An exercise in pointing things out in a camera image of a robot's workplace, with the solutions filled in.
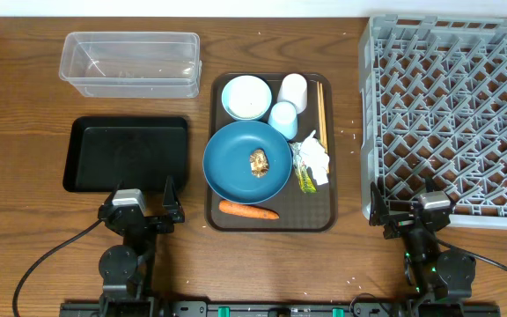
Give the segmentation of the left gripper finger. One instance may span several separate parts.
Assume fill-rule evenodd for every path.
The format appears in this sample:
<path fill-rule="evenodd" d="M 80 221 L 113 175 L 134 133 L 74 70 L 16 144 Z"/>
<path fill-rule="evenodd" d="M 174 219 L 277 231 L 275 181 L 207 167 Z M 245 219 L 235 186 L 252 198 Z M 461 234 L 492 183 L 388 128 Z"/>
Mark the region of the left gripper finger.
<path fill-rule="evenodd" d="M 182 213 L 183 209 L 177 196 L 177 189 L 172 176 L 165 180 L 165 190 L 162 206 L 168 213 Z"/>
<path fill-rule="evenodd" d="M 115 186 L 114 190 L 112 191 L 112 193 L 108 196 L 108 203 L 113 203 L 113 199 L 116 195 L 116 193 L 122 189 L 122 186 L 123 186 L 123 181 L 119 181 L 119 183 Z"/>

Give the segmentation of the orange carrot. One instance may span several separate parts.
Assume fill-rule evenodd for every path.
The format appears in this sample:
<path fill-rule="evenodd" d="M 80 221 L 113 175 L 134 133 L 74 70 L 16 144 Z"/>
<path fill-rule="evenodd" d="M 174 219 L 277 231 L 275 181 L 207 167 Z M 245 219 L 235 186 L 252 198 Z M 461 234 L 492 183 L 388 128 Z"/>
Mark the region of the orange carrot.
<path fill-rule="evenodd" d="M 266 210 L 252 205 L 233 203 L 230 201 L 221 201 L 218 205 L 218 208 L 225 214 L 230 214 L 239 217 L 249 217 L 267 220 L 277 220 L 280 218 L 279 215 L 272 210 Z"/>

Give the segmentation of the dark blue plate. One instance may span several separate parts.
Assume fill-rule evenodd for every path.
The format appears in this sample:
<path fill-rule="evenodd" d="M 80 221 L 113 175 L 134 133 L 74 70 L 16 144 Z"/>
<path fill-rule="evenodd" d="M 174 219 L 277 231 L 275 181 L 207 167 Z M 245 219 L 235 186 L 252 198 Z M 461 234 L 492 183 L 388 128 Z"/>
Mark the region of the dark blue plate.
<path fill-rule="evenodd" d="M 250 156 L 256 150 L 268 159 L 268 173 L 252 174 Z M 233 122 L 209 140 L 202 162 L 209 186 L 222 198 L 242 204 L 267 201 L 284 188 L 292 169 L 286 139 L 263 122 Z"/>

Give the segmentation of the brown food scrap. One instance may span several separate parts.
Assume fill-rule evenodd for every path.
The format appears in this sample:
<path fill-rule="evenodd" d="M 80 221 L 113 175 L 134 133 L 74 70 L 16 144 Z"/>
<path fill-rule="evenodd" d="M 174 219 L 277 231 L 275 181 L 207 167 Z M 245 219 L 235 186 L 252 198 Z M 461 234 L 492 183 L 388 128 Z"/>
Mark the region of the brown food scrap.
<path fill-rule="evenodd" d="M 269 170 L 268 159 L 262 149 L 255 150 L 249 158 L 252 175 L 261 178 L 264 177 Z"/>

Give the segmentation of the light blue bowl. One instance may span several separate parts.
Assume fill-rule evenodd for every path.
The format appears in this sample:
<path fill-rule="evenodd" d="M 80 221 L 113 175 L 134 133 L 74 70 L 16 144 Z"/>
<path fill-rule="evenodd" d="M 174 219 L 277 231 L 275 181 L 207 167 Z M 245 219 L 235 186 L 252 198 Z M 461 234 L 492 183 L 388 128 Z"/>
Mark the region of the light blue bowl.
<path fill-rule="evenodd" d="M 224 110 L 236 121 L 259 120 L 272 103 L 268 84 L 259 77 L 242 75 L 230 80 L 222 90 Z"/>

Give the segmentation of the white rice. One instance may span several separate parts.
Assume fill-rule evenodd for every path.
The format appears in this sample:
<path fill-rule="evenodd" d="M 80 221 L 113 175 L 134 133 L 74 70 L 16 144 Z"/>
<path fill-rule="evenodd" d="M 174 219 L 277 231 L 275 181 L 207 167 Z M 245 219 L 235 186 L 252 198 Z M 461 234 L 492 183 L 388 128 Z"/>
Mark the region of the white rice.
<path fill-rule="evenodd" d="M 229 109 L 240 118 L 254 118 L 267 105 L 265 83 L 257 77 L 237 77 L 229 95 Z"/>

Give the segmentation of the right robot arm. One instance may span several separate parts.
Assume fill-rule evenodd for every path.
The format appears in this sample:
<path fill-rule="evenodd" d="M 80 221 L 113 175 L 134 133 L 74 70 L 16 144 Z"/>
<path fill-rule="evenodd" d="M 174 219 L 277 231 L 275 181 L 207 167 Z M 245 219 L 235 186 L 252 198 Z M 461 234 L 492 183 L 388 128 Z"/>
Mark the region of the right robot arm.
<path fill-rule="evenodd" d="M 396 304 L 391 316 L 463 316 L 462 300 L 472 296 L 475 259 L 455 250 L 443 251 L 436 232 L 450 224 L 455 202 L 431 179 L 411 210 L 391 211 L 375 183 L 370 185 L 369 225 L 384 228 L 385 239 L 403 240 L 407 281 L 418 297 Z"/>

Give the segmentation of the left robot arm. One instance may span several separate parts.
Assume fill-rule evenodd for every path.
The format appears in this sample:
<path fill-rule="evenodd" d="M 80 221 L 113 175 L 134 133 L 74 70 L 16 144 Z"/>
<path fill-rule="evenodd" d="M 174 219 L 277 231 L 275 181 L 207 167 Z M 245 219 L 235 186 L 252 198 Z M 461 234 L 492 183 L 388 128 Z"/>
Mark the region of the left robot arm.
<path fill-rule="evenodd" d="M 108 248 L 99 260 L 103 278 L 99 316 L 171 314 L 169 305 L 151 288 L 157 236 L 174 232 L 174 226 L 185 221 L 171 176 L 165 181 L 162 206 L 164 215 L 146 216 L 143 192 L 118 185 L 99 207 L 98 220 L 123 237 L 120 245 Z"/>

